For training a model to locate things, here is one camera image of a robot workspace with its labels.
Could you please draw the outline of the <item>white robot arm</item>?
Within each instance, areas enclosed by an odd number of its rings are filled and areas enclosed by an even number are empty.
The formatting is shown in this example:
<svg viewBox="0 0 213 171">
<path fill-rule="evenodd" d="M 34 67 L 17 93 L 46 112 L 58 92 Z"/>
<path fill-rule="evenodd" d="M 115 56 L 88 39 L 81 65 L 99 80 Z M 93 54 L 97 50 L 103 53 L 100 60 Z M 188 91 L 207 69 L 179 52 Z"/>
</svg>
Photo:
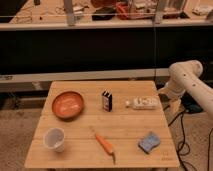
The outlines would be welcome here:
<svg viewBox="0 0 213 171">
<path fill-rule="evenodd" d="M 198 60 L 176 62 L 168 72 L 170 78 L 158 93 L 167 96 L 171 112 L 179 110 L 181 97 L 187 92 L 213 118 L 213 88 L 199 79 L 203 72 L 202 63 Z"/>
</svg>

